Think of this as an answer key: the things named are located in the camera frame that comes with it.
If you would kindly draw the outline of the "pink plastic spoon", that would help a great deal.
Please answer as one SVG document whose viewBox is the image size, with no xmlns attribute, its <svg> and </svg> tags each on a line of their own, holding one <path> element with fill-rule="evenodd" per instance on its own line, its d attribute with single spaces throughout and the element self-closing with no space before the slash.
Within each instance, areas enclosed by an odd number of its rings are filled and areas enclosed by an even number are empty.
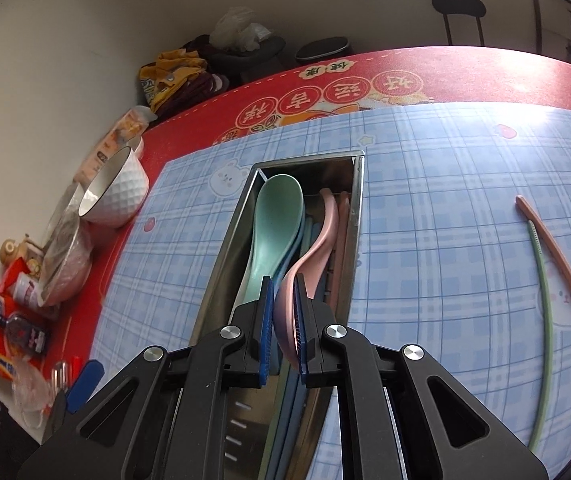
<svg viewBox="0 0 571 480">
<path fill-rule="evenodd" d="M 299 343 L 296 341 L 294 284 L 297 274 L 302 274 L 307 297 L 316 294 L 317 286 L 328 263 L 339 229 L 339 211 L 336 200 L 328 188 L 322 188 L 320 195 L 325 206 L 325 219 L 314 244 L 287 271 L 281 282 L 275 300 L 274 326 L 279 347 L 294 368 L 299 367 Z"/>
</svg>

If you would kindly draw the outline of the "mint green plastic spoon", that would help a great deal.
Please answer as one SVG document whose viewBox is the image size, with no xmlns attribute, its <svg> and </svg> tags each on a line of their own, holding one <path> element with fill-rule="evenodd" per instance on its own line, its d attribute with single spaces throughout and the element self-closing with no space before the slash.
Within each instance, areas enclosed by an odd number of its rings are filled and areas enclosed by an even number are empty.
<svg viewBox="0 0 571 480">
<path fill-rule="evenodd" d="M 290 174 L 276 174 L 261 187 L 254 209 L 249 263 L 234 307 L 258 300 L 262 281 L 276 282 L 299 239 L 304 218 L 301 185 Z"/>
</svg>

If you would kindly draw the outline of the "light blue plastic spoon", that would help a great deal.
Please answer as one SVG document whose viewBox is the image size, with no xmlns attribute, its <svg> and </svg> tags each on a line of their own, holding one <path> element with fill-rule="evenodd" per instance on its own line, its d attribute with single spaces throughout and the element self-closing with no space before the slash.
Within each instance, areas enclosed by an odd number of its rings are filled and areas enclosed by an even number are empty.
<svg viewBox="0 0 571 480">
<path fill-rule="evenodd" d="M 284 278 L 284 275 L 286 275 L 287 273 L 287 270 L 289 270 L 291 266 L 293 266 L 293 263 L 295 263 L 295 261 L 299 259 L 299 257 L 301 257 L 304 254 L 304 252 L 306 252 L 307 249 L 309 248 L 312 226 L 313 226 L 313 220 L 311 220 L 310 216 L 307 216 L 307 214 L 305 214 L 301 229 L 299 229 L 299 235 L 295 240 L 295 245 L 291 250 L 289 257 L 287 257 L 287 260 L 285 260 L 285 263 L 281 266 L 281 269 L 277 274 L 277 284 L 281 283 L 282 279 Z M 287 375 L 289 375 L 290 365 L 284 363 L 284 358 L 282 357 L 282 352 L 280 349 L 277 349 L 276 356 L 277 356 L 277 363 L 280 365 L 280 368 L 279 368 L 277 389 L 274 399 L 274 412 L 272 413 L 272 420 L 270 421 L 269 424 L 268 434 L 264 446 L 264 453 L 262 457 L 262 463 L 260 467 L 260 475 L 258 476 L 258 478 L 260 479 L 274 478 L 274 474 L 270 471 L 270 462 L 272 461 L 272 449 L 274 448 L 275 444 L 282 401 L 284 400 L 284 390 L 286 390 L 287 387 Z"/>
</svg>

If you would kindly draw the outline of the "small clear bottle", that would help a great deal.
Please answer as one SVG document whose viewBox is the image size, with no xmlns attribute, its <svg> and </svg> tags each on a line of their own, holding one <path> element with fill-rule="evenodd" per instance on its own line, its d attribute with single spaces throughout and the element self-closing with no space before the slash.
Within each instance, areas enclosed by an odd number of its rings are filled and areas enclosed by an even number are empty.
<svg viewBox="0 0 571 480">
<path fill-rule="evenodd" d="M 0 314 L 0 328 L 9 350 L 18 356 L 42 356 L 46 351 L 47 333 L 19 312 Z"/>
</svg>

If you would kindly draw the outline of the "blue plaid table mat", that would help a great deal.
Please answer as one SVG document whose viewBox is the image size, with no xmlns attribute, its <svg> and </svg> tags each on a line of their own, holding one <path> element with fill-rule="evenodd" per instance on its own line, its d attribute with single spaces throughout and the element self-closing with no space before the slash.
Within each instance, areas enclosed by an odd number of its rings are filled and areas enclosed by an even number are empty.
<svg viewBox="0 0 571 480">
<path fill-rule="evenodd" d="M 115 375 L 151 344 L 188 344 L 229 222 L 258 162 L 361 151 L 363 211 L 348 322 L 415 342 L 521 439 L 543 366 L 538 274 L 523 195 L 571 264 L 571 111 L 427 104 L 326 117 L 173 155 L 130 231 L 92 359 Z M 537 456 L 571 459 L 571 292 L 545 260 L 553 373 Z"/>
</svg>

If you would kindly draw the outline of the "stainless steel utensil tray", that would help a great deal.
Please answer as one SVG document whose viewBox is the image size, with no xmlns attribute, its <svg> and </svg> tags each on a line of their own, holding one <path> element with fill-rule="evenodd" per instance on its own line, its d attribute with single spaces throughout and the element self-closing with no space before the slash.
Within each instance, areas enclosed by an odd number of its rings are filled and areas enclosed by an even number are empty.
<svg viewBox="0 0 571 480">
<path fill-rule="evenodd" d="M 204 313 L 201 318 L 203 336 L 216 328 L 230 324 L 235 310 L 239 307 L 235 308 L 234 303 L 250 259 L 256 200 L 263 184 L 276 174 L 290 174 L 301 185 L 304 216 L 307 214 L 313 220 L 309 248 L 319 235 L 325 219 L 325 206 L 320 190 L 328 188 L 332 192 L 339 211 L 339 229 L 315 295 L 324 296 L 330 304 L 336 306 L 340 314 L 348 312 L 351 285 L 354 280 L 364 162 L 363 153 L 354 152 L 275 160 L 254 166 L 206 289 Z M 280 348 L 275 333 L 274 312 L 281 283 L 277 284 L 274 281 L 272 283 L 274 283 L 274 310 L 272 310 L 267 382 L 259 389 L 231 388 L 228 391 L 224 475 L 220 479 L 259 479 L 268 428 L 274 412 L 280 368 L 276 356 L 276 351 Z M 295 442 L 299 432 L 304 404 L 304 393 L 296 385 L 290 366 L 272 449 L 270 462 L 270 471 L 274 474 L 272 479 L 284 478 L 286 474 L 287 451 Z"/>
</svg>

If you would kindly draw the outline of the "white textured ceramic bowl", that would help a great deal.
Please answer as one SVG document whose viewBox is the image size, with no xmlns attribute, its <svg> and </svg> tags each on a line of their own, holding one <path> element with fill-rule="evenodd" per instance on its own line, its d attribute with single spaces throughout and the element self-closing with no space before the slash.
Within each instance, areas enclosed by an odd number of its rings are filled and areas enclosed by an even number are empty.
<svg viewBox="0 0 571 480">
<path fill-rule="evenodd" d="M 125 146 L 89 183 L 77 212 L 87 222 L 117 229 L 133 218 L 148 192 L 148 174 L 134 151 Z"/>
</svg>

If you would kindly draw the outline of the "small wooden figurine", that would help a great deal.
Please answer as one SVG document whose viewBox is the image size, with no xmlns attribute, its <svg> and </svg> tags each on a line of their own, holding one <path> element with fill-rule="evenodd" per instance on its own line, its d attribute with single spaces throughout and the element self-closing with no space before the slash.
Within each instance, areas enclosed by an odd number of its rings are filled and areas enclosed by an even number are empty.
<svg viewBox="0 0 571 480">
<path fill-rule="evenodd" d="M 10 266 L 17 258 L 29 262 L 31 259 L 42 260 L 43 256 L 43 248 L 37 245 L 28 234 L 20 240 L 7 238 L 0 246 L 0 263 L 3 266 Z"/>
</svg>

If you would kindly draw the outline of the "beige printed snack box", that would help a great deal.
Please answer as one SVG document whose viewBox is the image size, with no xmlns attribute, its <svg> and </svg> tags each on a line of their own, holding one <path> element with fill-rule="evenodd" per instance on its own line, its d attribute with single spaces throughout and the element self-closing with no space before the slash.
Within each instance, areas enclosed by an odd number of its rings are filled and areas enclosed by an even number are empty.
<svg viewBox="0 0 571 480">
<path fill-rule="evenodd" d="M 149 107 L 136 105 L 115 122 L 110 131 L 90 151 L 78 167 L 73 180 L 87 188 L 102 166 L 119 150 L 128 146 L 141 159 L 144 154 L 144 131 L 158 116 Z"/>
</svg>

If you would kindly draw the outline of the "yellow snack bag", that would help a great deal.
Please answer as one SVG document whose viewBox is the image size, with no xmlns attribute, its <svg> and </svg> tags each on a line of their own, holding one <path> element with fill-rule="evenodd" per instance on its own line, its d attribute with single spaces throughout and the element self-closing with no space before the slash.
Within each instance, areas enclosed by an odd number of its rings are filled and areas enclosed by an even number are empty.
<svg viewBox="0 0 571 480">
<path fill-rule="evenodd" d="M 153 113 L 159 115 L 196 79 L 208 79 L 208 62 L 196 50 L 175 49 L 158 54 L 156 60 L 139 68 L 142 92 Z"/>
</svg>

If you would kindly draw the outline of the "red printed table mat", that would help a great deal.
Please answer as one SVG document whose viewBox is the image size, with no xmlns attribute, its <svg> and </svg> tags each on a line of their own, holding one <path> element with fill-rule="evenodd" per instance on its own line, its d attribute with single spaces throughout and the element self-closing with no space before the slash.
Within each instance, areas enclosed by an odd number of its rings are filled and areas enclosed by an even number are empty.
<svg viewBox="0 0 571 480">
<path fill-rule="evenodd" d="M 301 122 L 427 104 L 494 103 L 571 111 L 571 64 L 517 51 L 424 47 L 357 54 L 229 91 L 147 131 L 142 163 L 152 190 L 162 162 Z M 54 329 L 47 366 L 92 352 L 103 302 L 133 223 L 107 233 L 83 291 Z"/>
</svg>

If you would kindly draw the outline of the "black round floor scale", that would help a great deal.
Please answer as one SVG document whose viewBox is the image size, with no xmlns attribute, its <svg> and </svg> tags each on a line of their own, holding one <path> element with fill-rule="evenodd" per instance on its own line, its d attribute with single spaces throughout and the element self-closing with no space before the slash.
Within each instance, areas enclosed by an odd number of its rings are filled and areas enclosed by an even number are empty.
<svg viewBox="0 0 571 480">
<path fill-rule="evenodd" d="M 335 36 L 304 44 L 295 53 L 295 61 L 299 65 L 306 65 L 352 54 L 353 49 L 349 40 L 346 37 Z"/>
</svg>

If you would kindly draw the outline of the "clear plastic bag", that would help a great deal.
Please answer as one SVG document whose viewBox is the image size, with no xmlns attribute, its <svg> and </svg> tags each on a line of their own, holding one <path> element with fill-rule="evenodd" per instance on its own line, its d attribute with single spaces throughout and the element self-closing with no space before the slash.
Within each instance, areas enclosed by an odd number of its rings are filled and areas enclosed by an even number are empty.
<svg viewBox="0 0 571 480">
<path fill-rule="evenodd" d="M 272 31 L 256 21 L 255 12 L 246 6 L 233 6 L 216 23 L 210 44 L 218 50 L 252 52 L 272 36 Z"/>
</svg>

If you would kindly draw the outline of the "black round stool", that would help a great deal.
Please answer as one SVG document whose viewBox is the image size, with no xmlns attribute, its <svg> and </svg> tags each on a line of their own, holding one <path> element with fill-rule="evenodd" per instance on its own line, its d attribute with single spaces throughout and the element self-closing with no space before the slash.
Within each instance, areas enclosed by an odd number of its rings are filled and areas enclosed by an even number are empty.
<svg viewBox="0 0 571 480">
<path fill-rule="evenodd" d="M 486 15 L 487 9 L 481 0 L 432 0 L 432 6 L 437 13 L 442 15 L 446 38 L 450 46 L 453 45 L 453 34 L 449 22 L 450 15 L 474 18 L 479 45 L 485 46 L 482 18 Z"/>
</svg>

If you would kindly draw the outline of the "black folding frame by wall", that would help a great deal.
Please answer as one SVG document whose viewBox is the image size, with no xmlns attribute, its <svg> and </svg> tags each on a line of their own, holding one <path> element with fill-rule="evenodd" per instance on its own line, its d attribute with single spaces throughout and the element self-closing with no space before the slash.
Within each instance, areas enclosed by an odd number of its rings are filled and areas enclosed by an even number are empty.
<svg viewBox="0 0 571 480">
<path fill-rule="evenodd" d="M 565 60 L 571 42 L 571 9 L 562 0 L 533 0 L 535 52 Z"/>
</svg>

